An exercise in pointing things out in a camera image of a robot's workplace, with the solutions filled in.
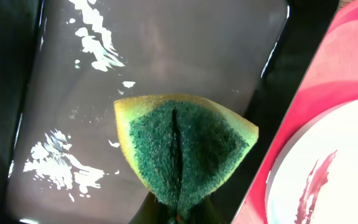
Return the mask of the light blue plate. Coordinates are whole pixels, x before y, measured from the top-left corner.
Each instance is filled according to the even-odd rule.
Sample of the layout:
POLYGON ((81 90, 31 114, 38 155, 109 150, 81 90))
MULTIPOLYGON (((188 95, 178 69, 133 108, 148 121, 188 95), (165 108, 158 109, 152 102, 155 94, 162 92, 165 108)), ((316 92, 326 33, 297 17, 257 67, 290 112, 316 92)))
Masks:
POLYGON ((268 175, 265 208, 268 223, 358 224, 358 100, 290 138, 268 175))

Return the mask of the green yellow sponge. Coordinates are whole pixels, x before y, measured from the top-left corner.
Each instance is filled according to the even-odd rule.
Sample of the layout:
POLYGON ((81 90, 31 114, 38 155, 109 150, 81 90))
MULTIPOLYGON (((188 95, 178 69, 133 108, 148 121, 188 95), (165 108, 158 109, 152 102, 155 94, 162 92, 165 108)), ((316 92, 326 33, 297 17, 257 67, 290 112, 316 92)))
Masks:
POLYGON ((255 124, 200 96, 123 98, 114 110, 130 167, 183 218, 230 178, 259 137, 255 124))

